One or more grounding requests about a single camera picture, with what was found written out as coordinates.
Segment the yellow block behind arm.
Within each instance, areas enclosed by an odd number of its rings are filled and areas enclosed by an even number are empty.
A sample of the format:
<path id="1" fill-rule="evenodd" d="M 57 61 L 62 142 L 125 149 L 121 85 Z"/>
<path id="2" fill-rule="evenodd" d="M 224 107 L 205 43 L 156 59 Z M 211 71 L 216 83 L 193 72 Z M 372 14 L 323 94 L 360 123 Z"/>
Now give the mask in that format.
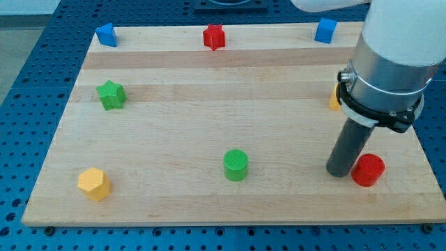
<path id="1" fill-rule="evenodd" d="M 332 90 L 332 93 L 330 95 L 329 100 L 329 107 L 332 110 L 339 111 L 341 109 L 341 105 L 339 104 L 338 97 L 337 97 L 337 89 L 338 84 L 336 84 Z"/>

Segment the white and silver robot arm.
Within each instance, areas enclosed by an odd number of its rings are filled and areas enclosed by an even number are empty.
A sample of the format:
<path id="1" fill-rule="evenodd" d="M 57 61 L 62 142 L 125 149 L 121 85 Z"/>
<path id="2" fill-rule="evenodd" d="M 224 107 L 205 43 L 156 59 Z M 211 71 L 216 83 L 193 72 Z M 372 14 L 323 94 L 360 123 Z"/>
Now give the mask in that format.
<path id="1" fill-rule="evenodd" d="M 359 128 L 407 131 L 445 60 L 445 0 L 371 0 L 337 99 Z"/>

